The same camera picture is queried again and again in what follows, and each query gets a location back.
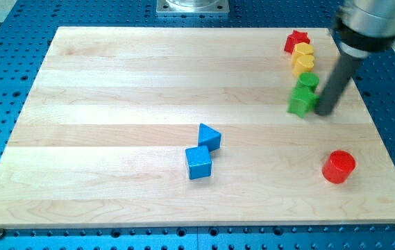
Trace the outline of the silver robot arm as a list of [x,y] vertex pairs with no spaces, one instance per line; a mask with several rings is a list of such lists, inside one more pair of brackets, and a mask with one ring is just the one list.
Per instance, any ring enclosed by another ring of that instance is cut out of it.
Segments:
[[388,50],[395,43],[395,0],[346,0],[333,22],[341,50],[355,58]]

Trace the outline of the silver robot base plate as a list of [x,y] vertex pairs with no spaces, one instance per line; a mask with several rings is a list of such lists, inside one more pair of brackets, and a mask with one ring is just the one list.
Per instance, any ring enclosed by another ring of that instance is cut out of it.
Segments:
[[156,12],[162,15],[228,14],[228,0],[156,0]]

